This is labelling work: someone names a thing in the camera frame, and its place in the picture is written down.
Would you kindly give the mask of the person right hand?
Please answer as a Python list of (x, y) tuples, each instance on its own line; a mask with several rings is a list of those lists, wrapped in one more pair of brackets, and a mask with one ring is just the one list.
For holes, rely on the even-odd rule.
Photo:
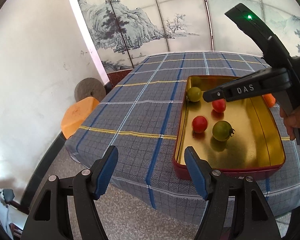
[(280, 116), (283, 118), (283, 123), (286, 127), (290, 140), (294, 140), (294, 129), (300, 128), (300, 106), (292, 111), (290, 115), (286, 114), (282, 106), (280, 106)]

